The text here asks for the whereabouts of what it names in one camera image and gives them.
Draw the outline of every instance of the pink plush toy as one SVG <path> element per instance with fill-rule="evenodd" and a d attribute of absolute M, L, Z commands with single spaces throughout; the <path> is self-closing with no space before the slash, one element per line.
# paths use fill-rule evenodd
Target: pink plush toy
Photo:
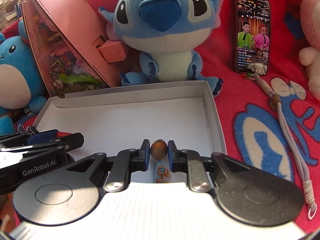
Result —
<path fill-rule="evenodd" d="M 300 19 L 303 32 L 312 47 L 302 49 L 299 59 L 306 66 L 309 91 L 320 101 L 320 0 L 303 0 Z"/>

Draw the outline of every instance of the smartphone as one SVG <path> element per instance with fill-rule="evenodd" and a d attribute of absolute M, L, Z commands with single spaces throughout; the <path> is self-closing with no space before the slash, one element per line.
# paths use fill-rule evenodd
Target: smartphone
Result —
<path fill-rule="evenodd" d="M 268 70 L 271 17 L 268 0 L 236 0 L 236 71 L 265 75 Z"/>

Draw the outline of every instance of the pink cube figure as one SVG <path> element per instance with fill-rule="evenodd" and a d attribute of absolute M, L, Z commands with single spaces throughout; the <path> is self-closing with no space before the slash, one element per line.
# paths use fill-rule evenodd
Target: pink cube figure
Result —
<path fill-rule="evenodd" d="M 125 60 L 129 52 L 129 46 L 122 41 L 107 40 L 98 50 L 105 61 L 110 64 Z"/>

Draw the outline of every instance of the phone strap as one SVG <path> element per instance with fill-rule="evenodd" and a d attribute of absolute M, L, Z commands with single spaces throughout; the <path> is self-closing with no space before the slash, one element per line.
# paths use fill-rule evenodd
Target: phone strap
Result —
<path fill-rule="evenodd" d="M 248 79 L 254 80 L 262 90 L 270 97 L 269 105 L 270 107 L 278 112 L 279 124 L 282 133 L 290 147 L 294 161 L 296 163 L 299 176 L 302 180 L 302 188 L 304 193 L 305 201 L 308 205 L 308 219 L 311 220 L 316 215 L 317 204 L 315 203 L 315 197 L 313 193 L 312 181 L 310 179 L 310 173 L 308 166 L 301 156 L 301 153 L 297 147 L 297 144 L 291 134 L 290 128 L 285 120 L 284 114 L 282 112 L 282 105 L 280 97 L 272 90 L 266 81 L 260 78 L 257 74 L 247 75 Z"/>

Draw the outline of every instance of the pink box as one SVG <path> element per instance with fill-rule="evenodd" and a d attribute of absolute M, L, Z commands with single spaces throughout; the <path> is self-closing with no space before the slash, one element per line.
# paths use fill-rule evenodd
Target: pink box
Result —
<path fill-rule="evenodd" d="M 98 51 L 105 23 L 85 0 L 23 0 L 31 49 L 51 96 L 120 85 L 128 65 L 108 64 Z"/>

